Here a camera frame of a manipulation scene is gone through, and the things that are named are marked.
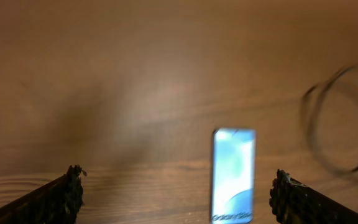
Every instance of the phone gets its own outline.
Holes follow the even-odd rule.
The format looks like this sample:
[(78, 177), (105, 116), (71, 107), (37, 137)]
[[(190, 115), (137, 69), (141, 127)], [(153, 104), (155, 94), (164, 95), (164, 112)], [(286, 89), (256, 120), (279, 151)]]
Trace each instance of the phone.
[(213, 134), (211, 223), (249, 223), (254, 200), (255, 130)]

